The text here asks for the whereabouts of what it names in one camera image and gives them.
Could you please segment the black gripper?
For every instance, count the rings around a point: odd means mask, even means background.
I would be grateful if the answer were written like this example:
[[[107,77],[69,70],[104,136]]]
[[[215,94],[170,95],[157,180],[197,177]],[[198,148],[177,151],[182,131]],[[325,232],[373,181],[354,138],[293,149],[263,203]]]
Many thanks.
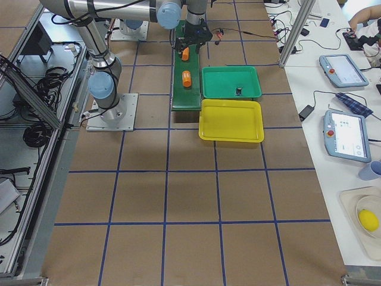
[[[191,24],[185,21],[184,35],[182,38],[176,38],[174,49],[179,55],[182,55],[186,45],[195,45],[195,53],[199,54],[202,46],[212,39],[207,23],[204,19],[199,24]]]

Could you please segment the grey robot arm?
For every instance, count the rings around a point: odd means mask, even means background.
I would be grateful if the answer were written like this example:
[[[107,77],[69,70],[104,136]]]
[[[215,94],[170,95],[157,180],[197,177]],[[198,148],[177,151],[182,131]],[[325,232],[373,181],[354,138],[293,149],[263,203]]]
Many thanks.
[[[173,48],[179,54],[194,45],[197,50],[213,37],[205,20],[206,1],[41,1],[44,8],[63,18],[61,24],[74,25],[93,60],[95,74],[88,81],[100,116],[116,111],[120,105],[117,85],[121,63],[101,39],[97,19],[119,19],[142,23],[158,23],[167,30],[180,22],[182,8],[187,7],[183,36],[176,38]]]

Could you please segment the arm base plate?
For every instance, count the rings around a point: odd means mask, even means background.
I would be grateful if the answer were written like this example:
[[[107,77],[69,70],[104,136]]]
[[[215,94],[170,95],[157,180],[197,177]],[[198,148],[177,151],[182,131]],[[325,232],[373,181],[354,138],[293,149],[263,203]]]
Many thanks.
[[[103,115],[102,109],[90,115],[87,120],[88,132],[132,132],[135,126],[138,94],[118,94],[119,103]]]
[[[148,21],[124,21],[116,19],[110,39],[114,42],[146,41],[148,35]]]

